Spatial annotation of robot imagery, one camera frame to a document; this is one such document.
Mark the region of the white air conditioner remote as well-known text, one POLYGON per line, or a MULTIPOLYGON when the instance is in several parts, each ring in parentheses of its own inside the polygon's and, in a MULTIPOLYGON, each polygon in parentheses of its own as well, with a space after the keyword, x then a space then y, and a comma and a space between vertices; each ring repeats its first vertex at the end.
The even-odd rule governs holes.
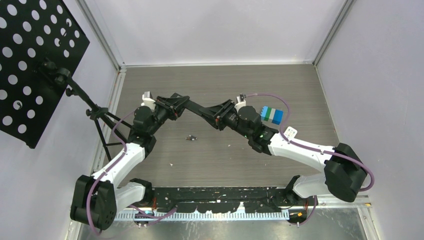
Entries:
POLYGON ((297 133, 298 131, 295 128, 288 126, 284 131, 283 136, 288 142, 291 142, 296 137, 297 133))

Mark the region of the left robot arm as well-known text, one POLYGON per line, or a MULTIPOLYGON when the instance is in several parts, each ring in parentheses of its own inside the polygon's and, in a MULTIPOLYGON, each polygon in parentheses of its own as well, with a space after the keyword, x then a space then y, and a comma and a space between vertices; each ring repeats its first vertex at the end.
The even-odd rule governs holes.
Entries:
POLYGON ((130 133, 120 139, 122 150, 92 175, 81 175, 76 183, 70 208, 73 221, 89 225, 92 230, 108 229, 118 212, 138 203, 148 207, 154 200, 152 183, 134 178, 120 184, 130 171, 153 151, 154 134, 167 120, 177 120, 184 111, 189 96, 176 93, 169 98, 152 99, 150 92, 142 96, 141 106, 134 109, 130 133))

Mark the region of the black remote control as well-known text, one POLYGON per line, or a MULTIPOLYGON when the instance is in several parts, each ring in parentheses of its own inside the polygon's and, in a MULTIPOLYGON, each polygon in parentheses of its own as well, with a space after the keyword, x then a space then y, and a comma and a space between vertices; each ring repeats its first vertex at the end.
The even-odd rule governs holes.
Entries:
POLYGON ((184 108, 202 118, 209 118, 211 116, 211 112, 208 107, 203 107, 192 100, 188 100, 184 104, 184 108))

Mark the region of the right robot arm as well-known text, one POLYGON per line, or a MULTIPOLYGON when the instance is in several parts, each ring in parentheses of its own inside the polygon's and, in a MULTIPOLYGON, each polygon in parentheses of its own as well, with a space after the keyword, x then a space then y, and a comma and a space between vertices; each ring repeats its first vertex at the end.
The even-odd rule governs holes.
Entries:
POLYGON ((258 153, 288 158, 319 171, 310 176, 294 176, 283 190, 283 198, 299 205, 315 195, 333 195, 344 202, 355 201, 368 175, 352 148, 344 143, 336 147, 318 145, 296 139, 297 131, 285 132, 266 126, 263 122, 280 123, 283 112, 263 107, 258 113, 245 101, 231 100, 220 105, 201 107, 198 115, 218 130, 229 127, 248 140, 258 153))

